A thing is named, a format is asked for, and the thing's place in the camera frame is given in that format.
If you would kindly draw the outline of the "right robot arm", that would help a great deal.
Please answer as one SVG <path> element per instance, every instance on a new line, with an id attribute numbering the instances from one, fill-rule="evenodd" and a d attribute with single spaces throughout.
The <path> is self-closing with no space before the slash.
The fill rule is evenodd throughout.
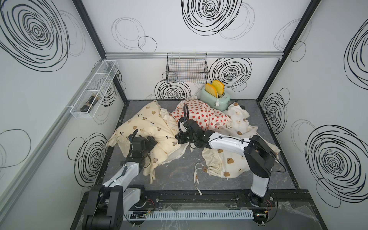
<path id="1" fill-rule="evenodd" d="M 270 146 L 257 135 L 251 138 L 236 138 L 218 132 L 204 131 L 197 122 L 189 118 L 178 121 L 180 144 L 194 144 L 202 148 L 202 157 L 209 175 L 221 178 L 236 178 L 244 172 L 253 173 L 250 202 L 261 206 L 266 199 L 269 179 L 277 155 Z"/>

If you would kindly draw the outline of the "strawberry print pillow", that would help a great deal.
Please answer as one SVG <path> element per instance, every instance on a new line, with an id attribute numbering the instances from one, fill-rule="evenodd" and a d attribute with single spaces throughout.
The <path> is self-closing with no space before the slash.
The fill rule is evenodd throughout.
<path id="1" fill-rule="evenodd" d="M 204 131 L 218 131 L 232 126 L 229 116 L 197 99 L 186 99 L 178 104 L 171 113 L 171 116 L 176 121 L 179 121 L 184 116 L 185 104 L 188 106 L 189 119 L 194 120 Z"/>

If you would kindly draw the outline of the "cream bear pillow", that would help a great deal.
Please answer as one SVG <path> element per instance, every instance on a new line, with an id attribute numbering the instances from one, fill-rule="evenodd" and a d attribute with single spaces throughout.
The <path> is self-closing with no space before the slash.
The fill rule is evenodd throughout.
<path id="1" fill-rule="evenodd" d="M 179 144 L 175 138 L 179 132 L 177 121 L 157 101 L 148 103 L 133 118 L 119 126 L 106 145 L 118 145 L 126 157 L 130 146 L 128 136 L 135 130 L 138 130 L 138 135 L 145 138 L 151 136 L 157 141 L 157 145 L 149 151 L 150 158 L 143 169 L 143 175 L 149 176 L 152 184 L 156 180 L 155 169 L 181 158 L 188 145 Z"/>

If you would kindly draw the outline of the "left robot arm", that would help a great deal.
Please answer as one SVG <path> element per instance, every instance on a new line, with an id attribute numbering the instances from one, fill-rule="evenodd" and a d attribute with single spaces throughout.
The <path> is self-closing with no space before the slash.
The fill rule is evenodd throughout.
<path id="1" fill-rule="evenodd" d="M 84 208 L 83 230 L 119 230 L 125 214 L 134 205 L 145 204 L 144 186 L 132 180 L 145 167 L 148 153 L 157 145 L 154 137 L 131 134 L 130 147 L 120 170 L 103 185 L 94 186 Z"/>

